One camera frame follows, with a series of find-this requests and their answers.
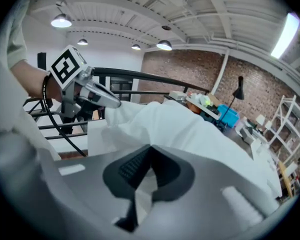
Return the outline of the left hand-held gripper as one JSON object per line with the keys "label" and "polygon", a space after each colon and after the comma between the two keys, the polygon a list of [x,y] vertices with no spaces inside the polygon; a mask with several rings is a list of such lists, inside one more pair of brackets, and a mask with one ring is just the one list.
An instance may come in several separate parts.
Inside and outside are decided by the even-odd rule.
{"label": "left hand-held gripper", "polygon": [[79,50],[68,45],[50,67],[61,89],[61,114],[74,118],[81,110],[79,100],[99,107],[119,108],[121,101],[102,84],[93,82],[92,68]]}

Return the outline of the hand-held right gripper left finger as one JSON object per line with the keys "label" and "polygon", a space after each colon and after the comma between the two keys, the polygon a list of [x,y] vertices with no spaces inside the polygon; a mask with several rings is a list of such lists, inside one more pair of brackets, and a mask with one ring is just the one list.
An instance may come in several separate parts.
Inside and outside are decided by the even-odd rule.
{"label": "hand-held right gripper left finger", "polygon": [[136,184],[148,167],[149,145],[77,160],[54,161],[39,150],[43,178],[61,214],[64,240],[152,240],[154,228],[137,225]]}

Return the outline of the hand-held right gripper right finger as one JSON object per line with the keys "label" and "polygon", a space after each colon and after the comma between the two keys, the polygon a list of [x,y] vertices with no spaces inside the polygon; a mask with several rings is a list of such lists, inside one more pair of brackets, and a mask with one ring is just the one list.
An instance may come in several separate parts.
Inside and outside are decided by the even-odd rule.
{"label": "hand-held right gripper right finger", "polygon": [[215,159],[152,146],[157,190],[136,228],[146,240],[247,239],[278,203],[258,185]]}

